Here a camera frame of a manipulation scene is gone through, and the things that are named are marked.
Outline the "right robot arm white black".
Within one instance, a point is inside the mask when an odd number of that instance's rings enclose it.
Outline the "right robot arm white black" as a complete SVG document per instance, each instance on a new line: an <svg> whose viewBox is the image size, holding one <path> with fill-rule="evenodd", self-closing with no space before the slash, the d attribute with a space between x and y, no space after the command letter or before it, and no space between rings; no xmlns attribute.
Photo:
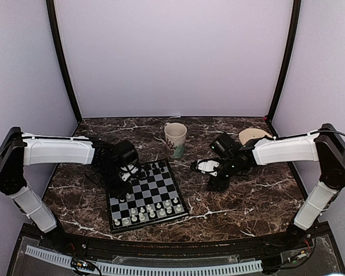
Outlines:
<svg viewBox="0 0 345 276"><path fill-rule="evenodd" d="M295 249L315 219L345 233L345 122L323 132L245 144L205 131L218 158L210 168L215 186L227 185L222 197L211 196L210 219L221 234L268 235L293 227L282 245Z"/></svg>

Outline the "white bishop chess piece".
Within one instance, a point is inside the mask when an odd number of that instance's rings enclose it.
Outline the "white bishop chess piece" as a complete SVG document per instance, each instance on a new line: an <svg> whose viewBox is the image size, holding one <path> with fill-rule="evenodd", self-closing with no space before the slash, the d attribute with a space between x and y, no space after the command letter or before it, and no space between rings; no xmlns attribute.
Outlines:
<svg viewBox="0 0 345 276"><path fill-rule="evenodd" d="M159 213L161 216L164 216L166 214L164 209L161 209Z"/></svg>

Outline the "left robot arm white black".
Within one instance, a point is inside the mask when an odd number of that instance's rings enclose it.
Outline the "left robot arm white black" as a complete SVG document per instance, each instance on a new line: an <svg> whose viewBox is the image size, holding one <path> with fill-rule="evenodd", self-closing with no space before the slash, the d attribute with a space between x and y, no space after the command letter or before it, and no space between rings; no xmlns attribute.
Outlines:
<svg viewBox="0 0 345 276"><path fill-rule="evenodd" d="M70 239L62 232L55 213L43 202L56 165L91 166L107 192L123 197L129 187L128 178L138 170L138 160L136 148L128 140L112 144L96 137L35 135L14 126L0 146L0 192L47 233L49 244L64 251Z"/></svg>

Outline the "black grey chessboard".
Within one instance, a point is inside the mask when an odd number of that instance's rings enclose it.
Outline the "black grey chessboard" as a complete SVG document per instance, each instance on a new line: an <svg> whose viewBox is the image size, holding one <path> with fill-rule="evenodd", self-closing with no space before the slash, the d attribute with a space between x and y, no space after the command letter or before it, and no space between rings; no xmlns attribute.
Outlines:
<svg viewBox="0 0 345 276"><path fill-rule="evenodd" d="M139 229L148 225L163 223L169 220L185 217L189 210L184 202L181 191L175 179L172 168L167 159L148 162L142 165L148 171L142 172L145 179L130 178L131 190L127 193L125 201L121 202L117 198L107 195L107 205L109 213L109 224L111 233L126 232ZM176 206L181 204L182 210L176 211ZM172 208L172 213L166 212L167 208ZM156 216L150 218L150 210L154 210ZM165 210L165 215L160 215L160 210ZM139 213L143 212L148 217L144 221L139 220ZM137 221L131 220L132 216L137 217ZM123 219L128 218L129 224L124 224ZM120 225L114 224L114 219L120 221Z"/></svg>

